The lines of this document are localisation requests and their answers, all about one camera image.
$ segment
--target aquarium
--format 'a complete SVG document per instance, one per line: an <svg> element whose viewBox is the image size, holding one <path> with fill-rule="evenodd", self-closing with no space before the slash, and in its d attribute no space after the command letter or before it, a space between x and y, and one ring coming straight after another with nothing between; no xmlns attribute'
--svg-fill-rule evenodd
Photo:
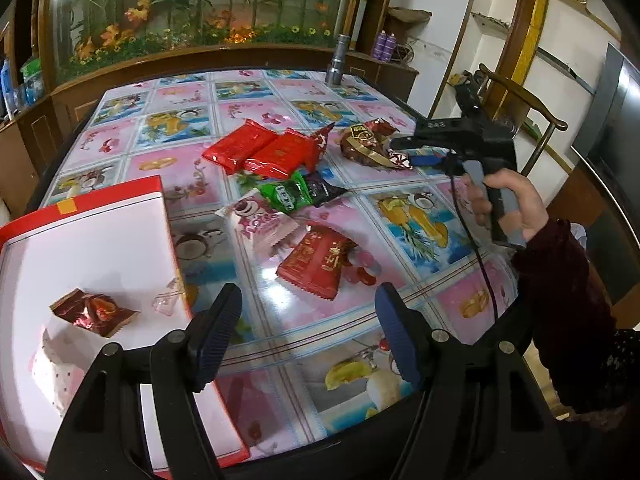
<svg viewBox="0 0 640 480"><path fill-rule="evenodd" d="M188 46L332 46L345 4L346 0L51 0L58 82Z"/></svg>

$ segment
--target spray can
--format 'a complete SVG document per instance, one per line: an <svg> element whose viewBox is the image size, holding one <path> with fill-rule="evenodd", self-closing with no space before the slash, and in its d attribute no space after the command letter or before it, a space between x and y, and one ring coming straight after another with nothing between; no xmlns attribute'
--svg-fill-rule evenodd
<svg viewBox="0 0 640 480"><path fill-rule="evenodd" d="M387 35L384 30L378 34L376 43L373 45L373 49L371 51L371 57L375 59L382 59L382 51L385 48L386 38Z"/></svg>
<svg viewBox="0 0 640 480"><path fill-rule="evenodd" d="M396 44L396 36L393 33L391 33L391 36L386 37L385 47L382 50L382 61L389 62L391 60L391 56L396 50Z"/></svg>
<svg viewBox="0 0 640 480"><path fill-rule="evenodd" d="M344 72L344 58L347 56L350 40L351 37L347 34L340 34L338 36L338 41L334 48L334 55L331 58L331 63L329 63L324 78L324 82L329 86L340 86L342 73Z"/></svg>

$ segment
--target table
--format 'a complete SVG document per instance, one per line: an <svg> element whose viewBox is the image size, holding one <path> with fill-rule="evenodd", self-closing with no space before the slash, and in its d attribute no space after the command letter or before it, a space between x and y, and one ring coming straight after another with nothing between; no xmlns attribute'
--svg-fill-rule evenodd
<svg viewBox="0 0 640 480"><path fill-rule="evenodd" d="M454 212L449 179L431 167L366 168L340 153L337 140L344 126L382 117L410 134L415 118L356 76L346 75L335 89L323 81L323 72L231 70L111 89L42 203L142 176L162 177L192 311L208 308L226 282L242 289L242 317L217 382L252 459L337 433L411 392L376 320L375 285L393 283L432 327L445 328L462 342L473 343L493 323L486 285ZM245 118L279 132L291 127L306 134L337 123L318 171L350 192L294 216L352 238L377 275L375 284L345 267L334 301L306 293L276 279L276 268L290 251L287 244L258 263L213 213L257 182L252 174L225 176L200 156ZM436 148L421 151L444 154ZM502 313L516 298L515 276L473 223L464 186L456 182L456 189Z"/></svg>

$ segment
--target candy wrapper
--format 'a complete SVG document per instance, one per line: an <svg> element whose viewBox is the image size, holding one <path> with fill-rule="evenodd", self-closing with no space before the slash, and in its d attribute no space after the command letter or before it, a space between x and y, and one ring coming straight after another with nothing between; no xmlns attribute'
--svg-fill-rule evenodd
<svg viewBox="0 0 640 480"><path fill-rule="evenodd" d="M327 137L334 123L321 128L311 136L287 128L273 142L249 157L244 169L270 178L289 178L304 164L310 173L324 155Z"/></svg>
<svg viewBox="0 0 640 480"><path fill-rule="evenodd" d="M410 170L408 156L385 147L386 137L394 131L393 126L382 119L349 126L342 131L340 139L342 155L364 166Z"/></svg>
<svg viewBox="0 0 640 480"><path fill-rule="evenodd" d="M216 214L228 218L242 234L248 249L260 255L268 253L271 247L298 227L293 218L271 207L258 189L252 189Z"/></svg>
<svg viewBox="0 0 640 480"><path fill-rule="evenodd" d="M329 184L318 172L303 176L299 171L294 171L289 180L258 184L258 189L274 209L283 213L307 205L320 207L347 192L343 187Z"/></svg>
<svg viewBox="0 0 640 480"><path fill-rule="evenodd" d="M309 232L278 266L276 275L320 298L338 294L342 264L356 244L333 229L309 226Z"/></svg>
<svg viewBox="0 0 640 480"><path fill-rule="evenodd" d="M329 184L317 171L305 175L302 179L305 181L311 202L315 207L320 207L348 191L343 187Z"/></svg>
<svg viewBox="0 0 640 480"><path fill-rule="evenodd" d="M74 364L62 362L52 348L46 329L42 330L40 345L31 358L29 371L40 391L60 416L65 415L84 378L84 372Z"/></svg>
<svg viewBox="0 0 640 480"><path fill-rule="evenodd" d="M111 296L87 294L76 288L53 305L51 311L60 319L89 332L111 337L138 314L117 306Z"/></svg>
<svg viewBox="0 0 640 480"><path fill-rule="evenodd" d="M312 204L306 182L299 171L294 171L289 180L258 184L257 187L269 204L283 213L291 213Z"/></svg>
<svg viewBox="0 0 640 480"><path fill-rule="evenodd" d="M167 283L164 288L164 292L161 292L153 299L151 306L160 314L172 316L174 313L175 303L182 294L184 294L182 279L174 278Z"/></svg>
<svg viewBox="0 0 640 480"><path fill-rule="evenodd" d="M261 124L245 119L244 124L202 152L203 158L225 168L230 175L258 150L277 138L277 134Z"/></svg>

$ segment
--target green candy wrapper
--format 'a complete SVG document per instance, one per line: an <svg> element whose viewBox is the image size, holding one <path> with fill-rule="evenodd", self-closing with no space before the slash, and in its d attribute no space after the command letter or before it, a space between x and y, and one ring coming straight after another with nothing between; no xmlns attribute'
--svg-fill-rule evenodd
<svg viewBox="0 0 640 480"><path fill-rule="evenodd" d="M313 203L299 171L294 171L289 180L259 184L257 187L271 207L283 213L291 213Z"/></svg>

